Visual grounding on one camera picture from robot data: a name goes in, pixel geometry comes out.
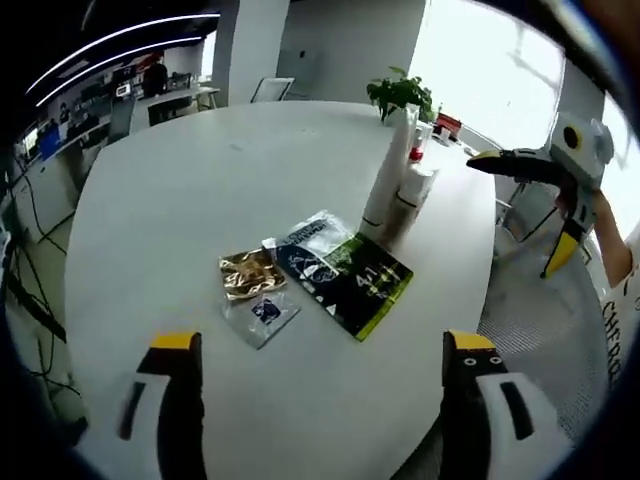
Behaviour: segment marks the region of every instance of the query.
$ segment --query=plastic wrap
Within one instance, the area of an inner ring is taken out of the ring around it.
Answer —
[[[325,210],[262,245],[359,341],[371,333],[413,277],[380,246]]]
[[[255,349],[264,347],[299,311],[285,292],[262,293],[242,302],[227,301],[222,307],[227,323]]]

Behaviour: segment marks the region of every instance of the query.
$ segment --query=white shirt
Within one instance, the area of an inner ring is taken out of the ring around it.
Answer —
[[[631,273],[602,300],[602,315],[607,335],[609,380],[615,383],[629,356],[636,328],[640,323],[640,229],[627,239],[631,249],[633,268]]]

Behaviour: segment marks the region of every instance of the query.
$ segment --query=chair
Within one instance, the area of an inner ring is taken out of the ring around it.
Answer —
[[[251,98],[251,103],[284,100],[294,81],[295,78],[263,78]]]

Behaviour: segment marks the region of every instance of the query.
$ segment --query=led strip light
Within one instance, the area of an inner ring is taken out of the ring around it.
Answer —
[[[114,60],[117,60],[117,59],[122,58],[122,57],[127,57],[129,55],[133,55],[134,53],[142,52],[143,50],[148,50],[150,48],[163,47],[165,45],[173,45],[173,44],[176,44],[176,43],[193,42],[193,41],[196,41],[196,40],[202,40],[202,38],[203,37],[188,37],[188,38],[180,38],[180,39],[177,39],[177,40],[169,40],[167,42],[154,43],[152,45],[147,45],[146,47],[140,47],[140,48],[135,48],[133,50],[129,50],[128,52],[121,53],[119,55],[116,55],[115,57],[111,57],[111,58],[109,58],[107,60],[104,60],[104,61],[102,61],[100,63],[96,63],[95,65],[87,68],[86,70],[83,70],[82,72],[78,73],[77,75],[74,75],[73,77],[71,77],[66,82],[61,83],[60,85],[58,85],[47,96],[45,96],[42,100],[40,100],[38,103],[36,103],[36,107],[41,106],[44,102],[49,100],[49,98],[51,98],[53,95],[58,93],[60,90],[62,90],[64,87],[66,87],[70,83],[75,82],[77,79],[79,79],[80,77],[86,75],[87,73],[95,70],[96,68],[100,68],[103,65],[106,65],[107,63],[113,62]]]
[[[102,37],[102,38],[100,38],[100,39],[98,39],[98,40],[96,40],[94,42],[91,42],[88,45],[85,45],[80,50],[77,50],[77,51],[73,52],[67,58],[65,58],[65,59],[61,60],[60,62],[56,63],[53,67],[51,67],[49,70],[44,72],[40,78],[38,78],[35,82],[33,82],[33,84],[27,89],[25,94],[29,93],[33,89],[33,87],[35,87],[38,83],[40,83],[42,81],[42,79],[44,79],[47,75],[50,75],[52,72],[54,72],[55,70],[60,68],[62,65],[67,63],[69,60],[72,60],[75,57],[77,57],[78,55],[80,55],[81,53],[86,52],[90,48],[93,48],[96,45],[100,45],[102,42],[106,42],[107,40],[111,40],[112,38],[115,38],[118,35],[122,35],[123,33],[133,32],[134,30],[138,30],[140,28],[150,27],[152,25],[159,25],[161,23],[177,22],[177,21],[180,21],[180,20],[194,20],[194,19],[198,19],[198,18],[218,18],[218,17],[220,17],[219,13],[199,13],[199,14],[195,14],[195,15],[181,15],[179,17],[161,18],[159,20],[152,20],[150,22],[140,23],[138,25],[133,25],[132,27],[127,27],[127,28],[124,28],[122,30],[118,30],[117,32],[110,33],[106,37]]]

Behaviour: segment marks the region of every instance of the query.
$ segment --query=table surface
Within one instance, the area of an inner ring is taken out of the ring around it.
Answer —
[[[493,177],[459,146],[396,256],[415,272],[363,343],[297,284],[301,312],[262,350],[225,323],[218,258],[328,209],[357,226],[393,130],[368,105],[259,103],[157,125],[104,148],[66,264],[75,378],[100,421],[157,332],[203,334],[210,478],[388,479],[436,419],[442,333],[474,331],[494,241]]]
[[[141,98],[136,100],[136,106],[151,107],[159,103],[168,102],[170,100],[176,100],[178,98],[193,97],[202,93],[218,93],[219,88],[205,87],[198,85],[197,87],[183,88],[180,90],[171,90],[170,92],[163,93],[151,98]]]

